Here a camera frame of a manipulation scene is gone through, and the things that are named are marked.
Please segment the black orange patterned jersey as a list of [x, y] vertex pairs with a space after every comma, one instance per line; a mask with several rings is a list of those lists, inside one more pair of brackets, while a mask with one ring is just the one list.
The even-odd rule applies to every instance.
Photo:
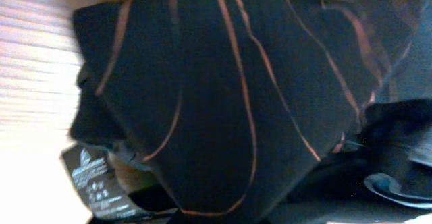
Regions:
[[72, 25], [62, 157], [91, 223], [431, 212], [431, 0], [123, 0]]

